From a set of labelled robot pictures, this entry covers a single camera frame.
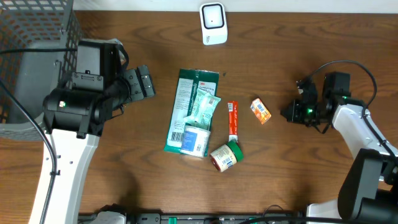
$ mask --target pill bottle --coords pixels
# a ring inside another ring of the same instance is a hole
[[[210,154],[210,159],[218,171],[224,172],[243,159],[243,153],[234,141],[219,147]]]

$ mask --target wood grain surface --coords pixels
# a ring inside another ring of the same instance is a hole
[[[375,14],[228,13],[228,41],[204,46],[196,12],[77,12],[86,37],[118,38],[129,68],[146,64],[157,95],[108,121],[91,162],[80,211],[120,203],[165,213],[262,212],[271,204],[303,210],[337,197],[353,161],[335,130],[325,135],[287,123],[279,113],[299,94],[295,81],[330,60],[351,59],[375,75],[374,122],[398,144],[398,16]],[[226,102],[239,102],[244,160],[219,173],[203,160],[163,151],[180,68],[220,73],[222,98],[210,152],[228,140]],[[368,100],[369,77],[354,65],[354,97]],[[322,75],[316,79],[322,89]],[[272,113],[261,125],[249,106],[259,96]],[[27,223],[42,164],[42,142],[1,140],[0,223]]]

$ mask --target green lid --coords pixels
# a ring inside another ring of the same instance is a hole
[[[243,153],[239,146],[236,144],[234,141],[230,141],[229,143],[226,144],[235,154],[236,161],[242,161],[243,159]]]

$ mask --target white container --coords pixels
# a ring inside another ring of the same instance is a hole
[[[186,126],[180,152],[197,157],[205,156],[209,137],[210,132],[207,130]]]

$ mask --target plastic crate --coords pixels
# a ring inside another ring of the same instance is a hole
[[[77,48],[82,38],[73,0],[0,0],[0,50]],[[0,55],[0,79],[43,128],[42,102],[63,73],[76,70],[76,52]],[[0,137],[41,140],[0,90]]]

